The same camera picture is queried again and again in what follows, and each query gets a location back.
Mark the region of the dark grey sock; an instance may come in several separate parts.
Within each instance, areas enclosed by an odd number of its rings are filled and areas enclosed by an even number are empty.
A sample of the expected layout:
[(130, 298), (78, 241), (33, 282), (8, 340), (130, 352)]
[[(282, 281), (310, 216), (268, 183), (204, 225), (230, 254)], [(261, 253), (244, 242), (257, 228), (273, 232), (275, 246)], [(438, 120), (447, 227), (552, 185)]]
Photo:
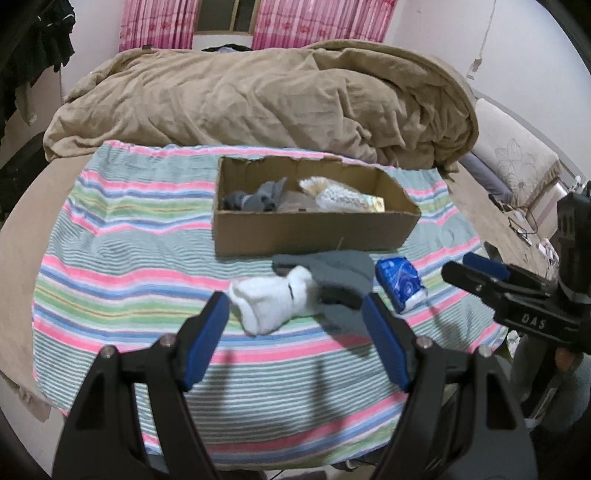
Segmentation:
[(256, 192), (249, 194), (242, 190), (235, 190), (222, 200), (222, 208), (228, 211), (242, 212), (273, 212), (280, 206), (283, 188), (287, 178), (278, 181), (266, 181)]

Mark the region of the white embroidered pillow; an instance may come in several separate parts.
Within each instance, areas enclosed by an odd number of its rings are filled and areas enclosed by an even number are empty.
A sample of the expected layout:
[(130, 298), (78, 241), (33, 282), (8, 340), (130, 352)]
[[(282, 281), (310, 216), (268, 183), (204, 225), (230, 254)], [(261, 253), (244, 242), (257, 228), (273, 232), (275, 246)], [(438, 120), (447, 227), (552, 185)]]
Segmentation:
[(479, 137), (473, 153), (509, 188), (515, 207), (528, 207), (561, 173), (559, 156), (484, 98), (475, 104)]

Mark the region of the grey pillow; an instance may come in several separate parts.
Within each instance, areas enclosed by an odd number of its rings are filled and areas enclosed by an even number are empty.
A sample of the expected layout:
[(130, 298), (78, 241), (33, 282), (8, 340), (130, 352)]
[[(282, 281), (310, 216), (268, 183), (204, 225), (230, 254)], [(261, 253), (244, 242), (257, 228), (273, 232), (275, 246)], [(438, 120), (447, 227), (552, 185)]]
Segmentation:
[(497, 200), (510, 202), (512, 192), (509, 187), (475, 154), (467, 153), (460, 163), (489, 194)]

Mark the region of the pink window curtain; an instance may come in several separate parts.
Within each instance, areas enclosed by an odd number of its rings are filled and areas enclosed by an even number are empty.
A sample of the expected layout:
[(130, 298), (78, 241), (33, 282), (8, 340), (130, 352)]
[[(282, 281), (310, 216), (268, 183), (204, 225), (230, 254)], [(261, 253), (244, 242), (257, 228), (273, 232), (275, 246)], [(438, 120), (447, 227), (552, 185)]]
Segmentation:
[(197, 0), (125, 0), (119, 51), (144, 46), (190, 50), (198, 6)]
[(271, 0), (259, 3), (252, 49), (301, 48), (353, 39), (381, 43), (396, 0)]

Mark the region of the small green white carton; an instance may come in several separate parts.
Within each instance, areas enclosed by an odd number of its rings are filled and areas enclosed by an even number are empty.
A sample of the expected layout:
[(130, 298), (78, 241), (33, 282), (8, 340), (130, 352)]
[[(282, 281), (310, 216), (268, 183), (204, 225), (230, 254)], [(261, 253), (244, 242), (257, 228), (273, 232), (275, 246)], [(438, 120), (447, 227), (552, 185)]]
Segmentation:
[(363, 194), (363, 199), (365, 199), (366, 203), (368, 204), (368, 210), (370, 212), (372, 212), (372, 213), (385, 213), (386, 212), (385, 201), (382, 197)]

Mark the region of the pink window curtain right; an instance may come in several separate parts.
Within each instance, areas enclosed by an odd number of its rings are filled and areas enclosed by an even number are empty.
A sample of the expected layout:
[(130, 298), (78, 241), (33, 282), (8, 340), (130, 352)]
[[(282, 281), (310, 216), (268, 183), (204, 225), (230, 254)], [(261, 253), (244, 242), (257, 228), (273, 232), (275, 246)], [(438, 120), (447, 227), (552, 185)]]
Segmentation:
[(252, 49), (301, 48), (353, 39), (381, 43), (396, 0), (271, 0), (259, 3)]

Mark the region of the striped pastel towel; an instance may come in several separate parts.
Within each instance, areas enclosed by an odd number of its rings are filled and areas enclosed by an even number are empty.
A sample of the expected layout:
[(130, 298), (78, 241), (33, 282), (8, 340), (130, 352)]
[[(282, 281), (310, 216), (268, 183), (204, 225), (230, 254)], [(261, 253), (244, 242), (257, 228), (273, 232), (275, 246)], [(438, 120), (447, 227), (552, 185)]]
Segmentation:
[[(270, 274), (269, 258), (218, 259), (211, 233), (219, 161), (267, 156), (270, 149), (245, 146), (98, 148), (60, 209), (33, 293), (33, 376), (55, 407), (71, 409), (103, 346), (148, 347), (231, 281)], [(481, 251), (443, 178), (436, 170), (388, 174), (422, 213), (400, 252), (428, 297), (407, 322), (445, 348), (499, 347), (506, 328), (491, 309), (441, 276), (446, 262)], [(405, 396), (370, 340), (304, 317), (263, 337), (230, 319), (186, 401), (217, 466), (279, 470), (383, 447)]]

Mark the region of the white sock pair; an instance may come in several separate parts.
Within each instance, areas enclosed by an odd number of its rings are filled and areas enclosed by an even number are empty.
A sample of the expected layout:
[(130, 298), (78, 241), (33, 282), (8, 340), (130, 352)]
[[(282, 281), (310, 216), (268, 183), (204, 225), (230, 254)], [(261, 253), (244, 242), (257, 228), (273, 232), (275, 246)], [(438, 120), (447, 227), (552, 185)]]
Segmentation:
[(307, 268), (297, 266), (285, 276), (232, 281), (228, 297), (247, 334), (269, 335), (291, 319), (318, 314), (320, 287)]

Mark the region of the blue tissue pack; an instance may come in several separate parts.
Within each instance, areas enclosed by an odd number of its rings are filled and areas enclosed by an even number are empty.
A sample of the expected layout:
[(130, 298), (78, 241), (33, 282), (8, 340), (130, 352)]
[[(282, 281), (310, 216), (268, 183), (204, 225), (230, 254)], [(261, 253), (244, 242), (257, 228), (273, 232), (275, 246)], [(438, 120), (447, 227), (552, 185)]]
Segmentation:
[(376, 278), (398, 314), (412, 310), (427, 299), (427, 289), (419, 272), (406, 257), (379, 260)]

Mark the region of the dark hanging clothes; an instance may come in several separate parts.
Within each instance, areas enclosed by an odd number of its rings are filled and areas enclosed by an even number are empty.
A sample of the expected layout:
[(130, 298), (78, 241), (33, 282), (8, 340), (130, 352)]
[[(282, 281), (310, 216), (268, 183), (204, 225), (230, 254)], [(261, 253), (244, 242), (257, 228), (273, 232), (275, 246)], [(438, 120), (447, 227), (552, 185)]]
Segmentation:
[(34, 83), (50, 67), (58, 72), (74, 55), (70, 35), (76, 16), (69, 1), (43, 1), (31, 20), (1, 68), (1, 137), (17, 110), (17, 88)]

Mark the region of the tan crumpled duvet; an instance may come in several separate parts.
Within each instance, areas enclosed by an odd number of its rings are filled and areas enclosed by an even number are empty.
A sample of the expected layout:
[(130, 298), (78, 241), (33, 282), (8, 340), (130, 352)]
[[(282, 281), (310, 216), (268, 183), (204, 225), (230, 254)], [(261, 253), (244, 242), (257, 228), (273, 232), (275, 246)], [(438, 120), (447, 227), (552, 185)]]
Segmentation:
[(132, 49), (82, 78), (44, 135), (48, 160), (119, 140), (297, 148), (408, 170), (475, 145), (475, 96), (446, 62), (359, 40), (218, 53)]

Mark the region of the brown cardboard box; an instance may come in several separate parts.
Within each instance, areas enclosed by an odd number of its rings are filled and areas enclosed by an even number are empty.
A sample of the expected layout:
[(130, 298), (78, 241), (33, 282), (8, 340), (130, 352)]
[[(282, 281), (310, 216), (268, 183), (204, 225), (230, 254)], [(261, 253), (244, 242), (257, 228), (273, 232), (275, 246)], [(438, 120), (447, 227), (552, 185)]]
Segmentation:
[[(223, 206), (236, 191), (256, 192), (280, 180), (284, 192), (297, 182), (321, 176), (382, 199), (383, 212), (243, 212)], [(218, 164), (212, 234), (219, 257), (304, 254), (338, 249), (390, 251), (403, 245), (421, 218), (419, 206), (386, 171), (335, 157), (295, 159), (266, 156), (260, 160), (223, 157)]]

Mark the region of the pink window curtain left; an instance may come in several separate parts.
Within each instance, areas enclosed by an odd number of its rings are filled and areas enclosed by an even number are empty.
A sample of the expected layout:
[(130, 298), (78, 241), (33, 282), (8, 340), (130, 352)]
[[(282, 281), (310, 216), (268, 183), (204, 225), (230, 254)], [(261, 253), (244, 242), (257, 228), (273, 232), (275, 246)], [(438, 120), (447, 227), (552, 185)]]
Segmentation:
[(190, 50), (198, 6), (197, 0), (125, 0), (119, 51), (144, 46)]

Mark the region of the grey fleece glove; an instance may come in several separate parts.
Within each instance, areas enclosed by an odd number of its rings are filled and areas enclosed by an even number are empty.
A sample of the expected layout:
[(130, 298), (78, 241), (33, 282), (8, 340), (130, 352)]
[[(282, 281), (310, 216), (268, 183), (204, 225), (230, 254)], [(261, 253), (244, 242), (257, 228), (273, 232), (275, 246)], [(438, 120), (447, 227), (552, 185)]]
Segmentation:
[(363, 322), (363, 299), (373, 291), (375, 263), (370, 255), (356, 250), (335, 250), (308, 255), (273, 256), (273, 271), (287, 274), (301, 266), (310, 271), (320, 288), (320, 313), (344, 333), (369, 338)]

